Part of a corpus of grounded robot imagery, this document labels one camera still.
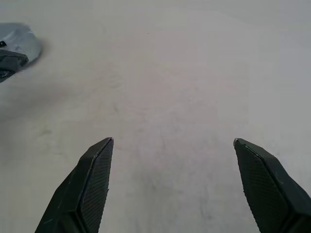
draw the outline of white floor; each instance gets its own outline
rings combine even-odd
[[[101,233],[256,233],[235,137],[311,193],[311,2],[10,0],[44,51],[0,84],[0,232],[34,232],[89,146],[115,148]]]

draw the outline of gray object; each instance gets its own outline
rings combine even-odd
[[[38,58],[41,45],[21,23],[0,23],[0,83]]]

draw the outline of white surface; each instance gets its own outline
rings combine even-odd
[[[42,57],[0,84],[0,231],[34,232],[112,136],[100,232],[258,232],[233,140],[311,193],[310,1],[10,0]]]

